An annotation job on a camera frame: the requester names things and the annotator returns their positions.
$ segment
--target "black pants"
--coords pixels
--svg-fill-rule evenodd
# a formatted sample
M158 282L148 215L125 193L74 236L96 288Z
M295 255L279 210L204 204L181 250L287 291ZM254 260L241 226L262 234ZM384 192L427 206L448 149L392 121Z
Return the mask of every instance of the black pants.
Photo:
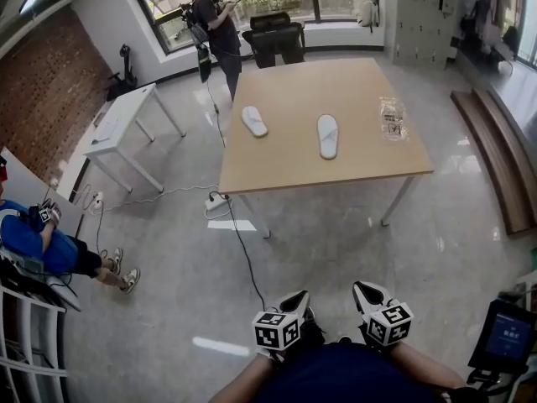
M72 240L78 249L78 258L76 259L76 265L72 272L78 275L87 275L90 278L95 278L98 275L96 269L99 269L102 266L101 256L88 250L86 242L77 238L72 238L71 236L67 237Z
M232 94L232 100L235 100L235 91L237 90L238 76L242 72L242 62L241 57L229 54L220 54L217 55L218 63L222 71L226 74L227 87L229 92Z

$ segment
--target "dark blue shirt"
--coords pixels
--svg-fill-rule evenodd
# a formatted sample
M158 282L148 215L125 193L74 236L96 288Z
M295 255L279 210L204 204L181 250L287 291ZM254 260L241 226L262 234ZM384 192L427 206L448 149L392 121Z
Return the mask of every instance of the dark blue shirt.
M439 403L443 400L356 343L333 343L289 362L267 383L255 403Z
M217 29L209 30L208 24L211 21L215 21L222 13L216 0L195 0L192 3L192 12L208 33L211 52L217 58L227 54L239 55L241 42L238 39L235 24L229 15L226 16Z

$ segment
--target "blue shirt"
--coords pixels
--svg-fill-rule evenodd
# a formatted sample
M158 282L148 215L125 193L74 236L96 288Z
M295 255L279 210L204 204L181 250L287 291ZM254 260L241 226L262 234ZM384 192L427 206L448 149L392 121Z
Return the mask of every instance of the blue shirt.
M357 343L324 345L286 362L254 403L439 403L380 353Z
M0 211L13 209L17 212L26 212L28 209L10 200L0 205ZM16 254L27 255L43 261L44 270L52 274L71 271L78 258L78 249L75 244L60 230L54 230L50 238L50 245L43 253L43 239L28 224L18 217L9 215L2 220L0 228L3 243L6 248Z

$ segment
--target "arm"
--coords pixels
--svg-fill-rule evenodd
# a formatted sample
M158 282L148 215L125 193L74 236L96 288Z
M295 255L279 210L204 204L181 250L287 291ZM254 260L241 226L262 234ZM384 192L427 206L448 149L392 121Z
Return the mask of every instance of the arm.
M52 238L52 232L54 231L55 228L56 226L54 225L52 220L50 220L44 226L43 231L39 233L39 235L43 239L43 254L44 254L44 251L46 251L50 245L50 238Z
M209 403L248 403L272 376L272 363L267 357L256 355L239 376L218 391Z
M203 20L206 22L209 30L216 30L222 25L224 20L227 18L233 9L235 8L235 3L228 3L220 15L216 15L216 10L213 3L209 0L199 1L200 12Z
M467 386L456 372L404 343L396 343L389 356L410 378L456 390Z

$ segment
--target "gray floor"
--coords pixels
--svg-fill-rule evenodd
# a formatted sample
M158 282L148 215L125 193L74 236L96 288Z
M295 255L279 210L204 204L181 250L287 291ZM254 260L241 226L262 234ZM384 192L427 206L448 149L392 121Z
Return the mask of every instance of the gray floor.
M273 231L267 241L242 233L254 273L268 301L309 290L328 341L357 334L354 280L386 285L416 316L408 342L466 375L488 303L529 272L534 239L505 236L491 181L449 98L452 89L469 89L459 72L392 66L377 53L314 53L307 60L360 55L377 56L435 173L422 178L389 228L378 222L400 187L397 179L251 195ZM257 68L248 63L244 70ZM147 124L156 141L147 144L133 128L126 145L167 190L217 184L222 143L214 117L206 117L212 110L206 86L192 75L159 90L187 136L179 141L164 118L154 117ZM231 101L220 71L211 76L211 91L225 127ZM125 195L90 166L85 182L104 192L105 207L155 195L117 159L111 162L135 192ZM139 266L142 279L130 296L73 279L84 307L70 311L65 324L73 402L207 401L248 362L249 356L199 346L203 338L252 352L250 322L260 310L237 235L207 227L207 194L179 191L105 214L100 248L121 245L123 270ZM239 201L235 210L248 219ZM98 221L89 216L81 228L91 248Z

